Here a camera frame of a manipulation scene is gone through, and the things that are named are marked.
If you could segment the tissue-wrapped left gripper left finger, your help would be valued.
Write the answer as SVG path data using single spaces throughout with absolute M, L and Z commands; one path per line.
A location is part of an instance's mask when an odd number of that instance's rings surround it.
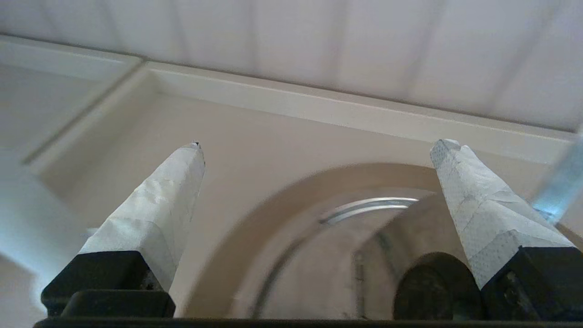
M 48 316 L 71 299 L 118 293 L 136 302 L 169 298 L 205 174 L 199 143 L 175 150 L 104 221 L 44 288 Z

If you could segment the tissue-wrapped left gripper right finger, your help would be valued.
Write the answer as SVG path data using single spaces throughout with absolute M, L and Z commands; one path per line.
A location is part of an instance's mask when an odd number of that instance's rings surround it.
M 476 154 L 440 139 L 430 158 L 489 319 L 581 319 L 582 252 Z

